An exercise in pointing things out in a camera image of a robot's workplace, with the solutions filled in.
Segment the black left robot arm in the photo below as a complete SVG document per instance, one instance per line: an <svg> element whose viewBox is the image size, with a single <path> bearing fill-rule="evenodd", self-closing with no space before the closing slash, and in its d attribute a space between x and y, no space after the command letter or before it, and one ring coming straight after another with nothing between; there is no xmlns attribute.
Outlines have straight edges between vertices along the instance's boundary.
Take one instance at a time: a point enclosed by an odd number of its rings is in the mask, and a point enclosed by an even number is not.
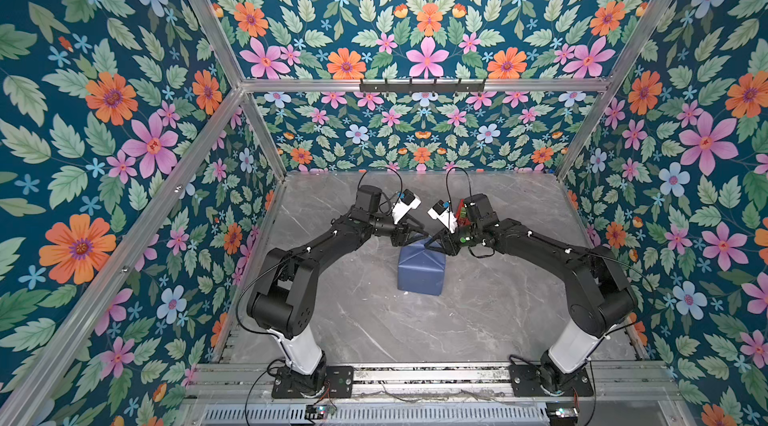
<svg viewBox="0 0 768 426"><path fill-rule="evenodd" d="M342 257L373 237L386 237L395 247L427 237L423 223L411 212L421 199L405 189L382 211L383 191L372 185L357 189L350 209L331 221L329 229L289 250L274 248L250 290L246 313L273 337L293 373L311 376L322 368L325 354L310 328L320 276Z"/></svg>

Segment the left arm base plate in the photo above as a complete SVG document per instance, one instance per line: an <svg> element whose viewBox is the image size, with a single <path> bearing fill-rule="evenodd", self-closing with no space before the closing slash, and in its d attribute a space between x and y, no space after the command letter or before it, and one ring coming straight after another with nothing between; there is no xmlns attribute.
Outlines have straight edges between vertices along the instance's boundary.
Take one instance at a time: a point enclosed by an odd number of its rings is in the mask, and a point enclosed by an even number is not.
<svg viewBox="0 0 768 426"><path fill-rule="evenodd" d="M287 366L278 369L273 399L347 399L352 396L355 369L352 366L320 366L311 375L302 375Z"/></svg>

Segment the light blue wrapping paper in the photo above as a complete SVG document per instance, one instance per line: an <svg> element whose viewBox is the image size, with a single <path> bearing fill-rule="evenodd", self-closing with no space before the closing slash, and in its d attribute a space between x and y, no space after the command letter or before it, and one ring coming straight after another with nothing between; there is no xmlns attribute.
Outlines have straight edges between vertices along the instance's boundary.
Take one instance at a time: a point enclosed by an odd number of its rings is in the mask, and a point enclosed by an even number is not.
<svg viewBox="0 0 768 426"><path fill-rule="evenodd" d="M397 287L404 292L439 296L445 270L446 255L427 249L424 241L403 246L397 265Z"/></svg>

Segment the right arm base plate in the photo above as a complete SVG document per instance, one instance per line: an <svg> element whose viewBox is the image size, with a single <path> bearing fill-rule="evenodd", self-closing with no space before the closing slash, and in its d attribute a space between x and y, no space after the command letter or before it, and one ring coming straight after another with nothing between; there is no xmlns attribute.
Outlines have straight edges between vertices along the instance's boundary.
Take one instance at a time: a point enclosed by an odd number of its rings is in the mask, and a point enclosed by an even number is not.
<svg viewBox="0 0 768 426"><path fill-rule="evenodd" d="M552 365L514 364L508 366L508 372L512 390L518 397L594 395L593 383L585 367L562 373Z"/></svg>

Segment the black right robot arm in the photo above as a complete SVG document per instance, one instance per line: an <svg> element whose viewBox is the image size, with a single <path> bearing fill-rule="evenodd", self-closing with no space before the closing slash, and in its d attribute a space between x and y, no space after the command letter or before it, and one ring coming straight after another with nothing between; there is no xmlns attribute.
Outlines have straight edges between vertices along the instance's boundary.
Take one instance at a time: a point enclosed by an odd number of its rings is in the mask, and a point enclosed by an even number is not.
<svg viewBox="0 0 768 426"><path fill-rule="evenodd" d="M606 248L572 245L501 219L489 198L464 199L465 219L459 221L446 203L428 210L442 229L427 241L427 249L456 256L462 250L485 247L492 255L521 258L558 278L564 285L569 322L541 356L537 379L549 395L567 391L605 336L638 307L637 296L619 261Z"/></svg>

